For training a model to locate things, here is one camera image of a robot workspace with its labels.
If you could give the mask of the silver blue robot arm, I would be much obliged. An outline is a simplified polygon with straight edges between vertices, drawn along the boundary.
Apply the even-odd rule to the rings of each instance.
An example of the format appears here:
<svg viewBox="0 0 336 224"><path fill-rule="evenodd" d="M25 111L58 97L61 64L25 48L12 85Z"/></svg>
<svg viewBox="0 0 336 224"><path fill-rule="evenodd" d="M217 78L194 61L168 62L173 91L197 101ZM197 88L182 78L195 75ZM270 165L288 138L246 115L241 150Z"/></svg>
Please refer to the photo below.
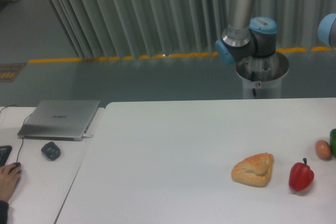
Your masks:
<svg viewBox="0 0 336 224"><path fill-rule="evenodd" d="M277 24L267 17L251 18L255 0L230 0L228 25L215 48L226 64L248 56L265 58L276 51ZM335 14L325 16L318 26L318 38L335 48Z"/></svg>

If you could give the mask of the dark sleeved forearm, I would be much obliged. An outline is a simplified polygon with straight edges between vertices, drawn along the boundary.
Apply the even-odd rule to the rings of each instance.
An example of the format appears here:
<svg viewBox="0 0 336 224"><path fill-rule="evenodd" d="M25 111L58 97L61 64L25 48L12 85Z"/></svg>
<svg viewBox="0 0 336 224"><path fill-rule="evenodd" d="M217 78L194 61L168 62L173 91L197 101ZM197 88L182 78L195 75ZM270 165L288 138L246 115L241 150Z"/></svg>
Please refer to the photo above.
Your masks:
<svg viewBox="0 0 336 224"><path fill-rule="evenodd" d="M9 204L0 200L0 224L7 224Z"/></svg>

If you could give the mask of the person's hand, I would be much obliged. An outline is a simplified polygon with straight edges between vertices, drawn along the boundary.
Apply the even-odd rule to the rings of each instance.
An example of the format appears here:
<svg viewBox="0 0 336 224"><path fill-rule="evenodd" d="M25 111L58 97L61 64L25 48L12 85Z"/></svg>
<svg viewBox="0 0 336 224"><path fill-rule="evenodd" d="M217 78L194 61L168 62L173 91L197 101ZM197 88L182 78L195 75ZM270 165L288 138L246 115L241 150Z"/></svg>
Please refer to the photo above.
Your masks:
<svg viewBox="0 0 336 224"><path fill-rule="evenodd" d="M14 163L12 163L1 167L1 200L5 202L10 200L21 177L22 167L18 167L9 173L14 166Z"/></svg>

